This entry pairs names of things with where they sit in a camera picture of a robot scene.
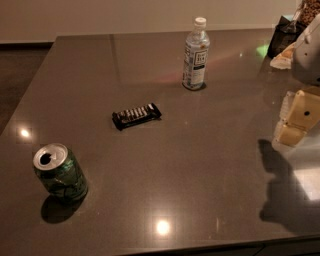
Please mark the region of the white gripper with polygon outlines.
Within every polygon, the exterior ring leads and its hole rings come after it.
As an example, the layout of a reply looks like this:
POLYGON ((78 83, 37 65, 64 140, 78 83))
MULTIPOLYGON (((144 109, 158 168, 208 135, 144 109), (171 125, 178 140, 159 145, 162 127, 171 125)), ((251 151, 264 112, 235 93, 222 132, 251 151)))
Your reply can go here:
MULTIPOLYGON (((292 75, 304 84, 320 86, 320 14, 295 42, 292 75)), ((320 89, 288 91, 283 98, 274 139, 296 146, 320 121, 320 89)))

